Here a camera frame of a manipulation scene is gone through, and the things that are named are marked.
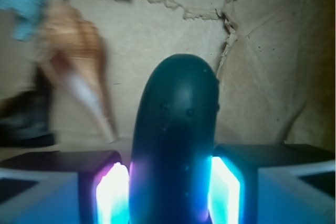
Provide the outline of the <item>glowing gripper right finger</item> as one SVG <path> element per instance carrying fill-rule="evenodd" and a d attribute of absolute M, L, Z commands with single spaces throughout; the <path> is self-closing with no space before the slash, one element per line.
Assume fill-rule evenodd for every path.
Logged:
<path fill-rule="evenodd" d="M 219 144 L 212 223 L 335 223 L 335 154 L 307 144 Z"/>

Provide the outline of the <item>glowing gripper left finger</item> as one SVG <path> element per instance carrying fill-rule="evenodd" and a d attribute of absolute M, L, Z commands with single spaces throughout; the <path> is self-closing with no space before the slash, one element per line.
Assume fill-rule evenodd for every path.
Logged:
<path fill-rule="evenodd" d="M 1 223 L 128 223 L 117 151 L 29 152 L 1 161 Z"/>

